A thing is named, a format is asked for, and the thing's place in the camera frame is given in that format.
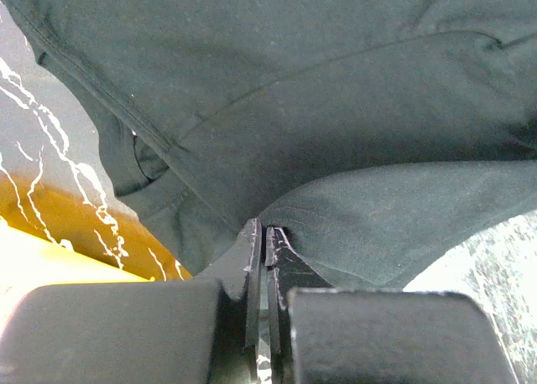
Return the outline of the black t-shirt with blue logo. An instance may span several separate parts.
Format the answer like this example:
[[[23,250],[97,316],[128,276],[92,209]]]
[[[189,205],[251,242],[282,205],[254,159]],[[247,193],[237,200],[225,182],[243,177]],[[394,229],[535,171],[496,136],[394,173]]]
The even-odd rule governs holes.
[[[197,274],[249,219],[402,288],[536,206],[536,0],[2,0]]]

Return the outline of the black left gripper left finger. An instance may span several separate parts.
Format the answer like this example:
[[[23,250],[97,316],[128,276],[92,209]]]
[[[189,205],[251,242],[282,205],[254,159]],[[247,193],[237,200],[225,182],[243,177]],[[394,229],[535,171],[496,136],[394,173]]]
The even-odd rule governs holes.
[[[211,352],[210,383],[258,383],[263,228],[247,221],[235,243],[199,278],[221,284]]]

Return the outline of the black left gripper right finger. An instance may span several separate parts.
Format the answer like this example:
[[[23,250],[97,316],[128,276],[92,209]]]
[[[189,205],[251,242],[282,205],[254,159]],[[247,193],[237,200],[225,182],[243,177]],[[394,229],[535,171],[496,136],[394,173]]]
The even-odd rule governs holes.
[[[283,228],[267,228],[265,248],[273,382],[315,383],[309,353],[321,354],[321,331],[332,321],[331,287],[296,253]]]

